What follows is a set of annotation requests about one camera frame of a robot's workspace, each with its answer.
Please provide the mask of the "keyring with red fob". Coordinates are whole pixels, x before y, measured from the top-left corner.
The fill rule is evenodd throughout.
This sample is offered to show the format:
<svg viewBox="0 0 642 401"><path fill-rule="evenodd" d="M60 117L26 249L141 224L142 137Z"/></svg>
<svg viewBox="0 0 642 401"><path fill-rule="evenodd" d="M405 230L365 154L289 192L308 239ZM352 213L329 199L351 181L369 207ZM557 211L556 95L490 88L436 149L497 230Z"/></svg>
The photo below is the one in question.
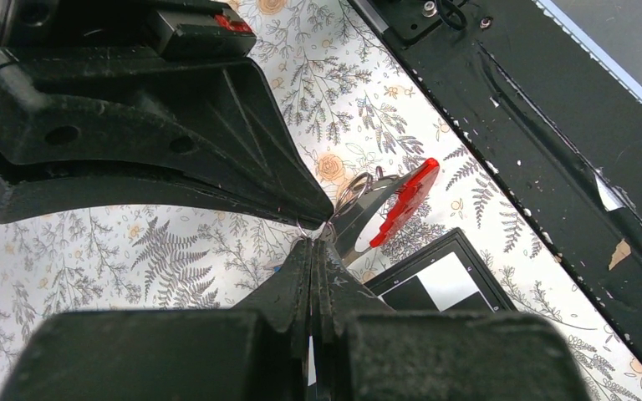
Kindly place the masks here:
<svg viewBox="0 0 642 401"><path fill-rule="evenodd" d="M384 175L378 167L343 189L320 239L348 266L392 239L418 211L441 172L434 158L404 175Z"/></svg>

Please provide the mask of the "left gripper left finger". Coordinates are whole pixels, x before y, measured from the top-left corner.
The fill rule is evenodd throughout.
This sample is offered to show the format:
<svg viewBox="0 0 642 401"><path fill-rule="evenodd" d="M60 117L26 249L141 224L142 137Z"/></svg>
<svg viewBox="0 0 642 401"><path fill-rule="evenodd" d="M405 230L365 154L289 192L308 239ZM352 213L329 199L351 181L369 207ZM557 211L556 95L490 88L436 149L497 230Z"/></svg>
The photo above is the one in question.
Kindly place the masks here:
<svg viewBox="0 0 642 401"><path fill-rule="evenodd" d="M260 312L276 332L302 331L309 310L312 250L312 240L298 240L280 269L235 308Z"/></svg>

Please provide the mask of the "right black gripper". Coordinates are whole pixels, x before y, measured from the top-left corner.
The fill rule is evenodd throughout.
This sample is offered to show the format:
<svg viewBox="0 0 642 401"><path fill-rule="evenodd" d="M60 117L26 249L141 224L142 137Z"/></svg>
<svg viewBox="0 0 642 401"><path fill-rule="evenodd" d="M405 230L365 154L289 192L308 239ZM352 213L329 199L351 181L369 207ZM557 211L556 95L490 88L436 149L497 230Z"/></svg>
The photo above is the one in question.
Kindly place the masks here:
<svg viewBox="0 0 642 401"><path fill-rule="evenodd" d="M0 48L0 162L170 169L320 204L322 223L333 207L245 57L256 41L217 1L0 1L0 47L38 47ZM166 60L198 58L233 59Z"/></svg>

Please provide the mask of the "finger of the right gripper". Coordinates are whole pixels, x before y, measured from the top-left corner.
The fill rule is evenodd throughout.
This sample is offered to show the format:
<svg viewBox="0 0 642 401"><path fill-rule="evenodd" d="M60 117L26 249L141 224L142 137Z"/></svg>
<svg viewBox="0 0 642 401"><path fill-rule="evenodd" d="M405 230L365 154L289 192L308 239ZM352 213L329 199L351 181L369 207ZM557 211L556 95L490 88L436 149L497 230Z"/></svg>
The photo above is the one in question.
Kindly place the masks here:
<svg viewBox="0 0 642 401"><path fill-rule="evenodd" d="M78 160L10 165L0 162L0 224L97 206L184 206L317 228L321 205L268 197L254 201L170 169Z"/></svg>

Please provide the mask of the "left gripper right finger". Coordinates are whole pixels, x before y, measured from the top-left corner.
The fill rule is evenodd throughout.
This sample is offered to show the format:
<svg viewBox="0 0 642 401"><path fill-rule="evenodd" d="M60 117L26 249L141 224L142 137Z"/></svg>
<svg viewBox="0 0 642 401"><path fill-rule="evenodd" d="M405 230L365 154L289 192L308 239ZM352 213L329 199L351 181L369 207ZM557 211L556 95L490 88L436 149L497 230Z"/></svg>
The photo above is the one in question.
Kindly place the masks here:
<svg viewBox="0 0 642 401"><path fill-rule="evenodd" d="M349 272L331 243L313 242L315 332L343 332L347 322L357 313L391 310Z"/></svg>

